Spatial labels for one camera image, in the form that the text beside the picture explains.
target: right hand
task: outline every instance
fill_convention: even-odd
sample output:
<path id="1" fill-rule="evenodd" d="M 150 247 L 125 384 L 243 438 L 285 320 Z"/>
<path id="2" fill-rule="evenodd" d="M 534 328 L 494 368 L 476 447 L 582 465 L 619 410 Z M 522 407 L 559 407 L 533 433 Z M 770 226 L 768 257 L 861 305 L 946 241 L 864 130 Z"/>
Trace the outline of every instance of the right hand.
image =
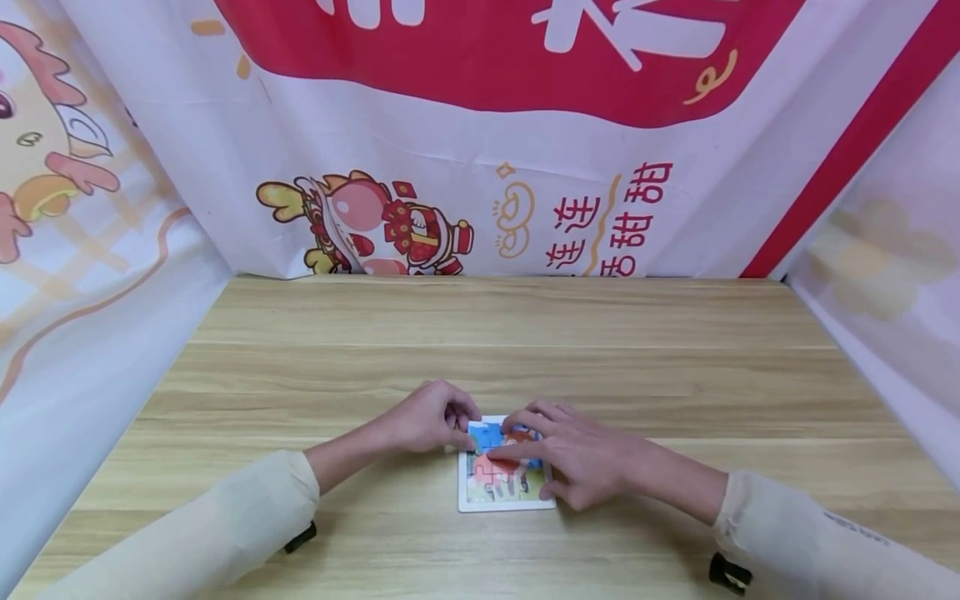
<path id="1" fill-rule="evenodd" d="M 542 459 L 559 469 L 567 481 L 553 480 L 540 490 L 541 499 L 559 497 L 583 511 L 625 492 L 641 492 L 632 474 L 656 444 L 590 419 L 569 404 L 537 400 L 503 420 L 502 430 L 517 425 L 539 431 L 538 442 L 505 445 L 488 452 L 491 460 Z"/>

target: red banner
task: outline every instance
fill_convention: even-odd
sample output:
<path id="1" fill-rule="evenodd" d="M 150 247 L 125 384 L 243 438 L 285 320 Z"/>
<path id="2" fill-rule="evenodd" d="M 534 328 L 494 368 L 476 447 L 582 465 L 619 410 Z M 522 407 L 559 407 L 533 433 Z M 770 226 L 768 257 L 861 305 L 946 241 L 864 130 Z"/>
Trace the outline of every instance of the red banner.
<path id="1" fill-rule="evenodd" d="M 637 128 L 742 93 L 804 0 L 216 0 L 250 59 L 475 110 Z"/>

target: wood grain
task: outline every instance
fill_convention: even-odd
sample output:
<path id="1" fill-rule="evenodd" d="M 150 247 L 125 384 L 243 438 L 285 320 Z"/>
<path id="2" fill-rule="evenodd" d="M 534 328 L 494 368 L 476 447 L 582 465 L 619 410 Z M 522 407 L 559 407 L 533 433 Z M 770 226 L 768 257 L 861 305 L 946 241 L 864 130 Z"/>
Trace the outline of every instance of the wood grain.
<path id="1" fill-rule="evenodd" d="M 960 501 L 785 287 L 767 281 L 234 280 L 17 594 L 31 597 L 277 448 L 349 430 L 423 379 L 484 412 L 566 400 L 752 468 L 951 568 Z M 451 455 L 325 496 L 316 540 L 229 598 L 726 598 L 709 531 L 643 500 L 460 515 Z"/>

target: fabric wall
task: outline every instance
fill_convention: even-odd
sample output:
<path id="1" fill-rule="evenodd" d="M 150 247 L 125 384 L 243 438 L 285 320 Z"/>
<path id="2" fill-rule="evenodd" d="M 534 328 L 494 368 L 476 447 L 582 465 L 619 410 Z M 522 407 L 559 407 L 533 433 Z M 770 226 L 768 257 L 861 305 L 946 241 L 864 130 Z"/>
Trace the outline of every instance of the fabric wall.
<path id="1" fill-rule="evenodd" d="M 789 282 L 960 489 L 960 59 L 818 225 Z"/>
<path id="2" fill-rule="evenodd" d="M 231 276 L 56 2 L 0 5 L 0 597 Z"/>
<path id="3" fill-rule="evenodd" d="M 276 277 L 765 276 L 806 231 L 791 207 L 839 193 L 935 75 L 916 65 L 945 63 L 957 12 L 62 4 L 228 262 Z"/>

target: cream sleeve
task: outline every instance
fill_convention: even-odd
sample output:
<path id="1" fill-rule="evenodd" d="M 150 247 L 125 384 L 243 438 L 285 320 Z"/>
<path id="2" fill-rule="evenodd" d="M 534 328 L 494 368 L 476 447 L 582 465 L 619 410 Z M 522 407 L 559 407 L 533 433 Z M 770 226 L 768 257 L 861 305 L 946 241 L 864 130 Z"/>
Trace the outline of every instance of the cream sleeve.
<path id="1" fill-rule="evenodd" d="M 40 598 L 193 598 L 262 566 L 310 527 L 320 487 L 302 452 L 267 456 L 151 523 Z"/>
<path id="2" fill-rule="evenodd" d="M 713 529 L 710 579 L 747 598 L 960 599 L 957 573 L 749 471 L 731 473 Z"/>

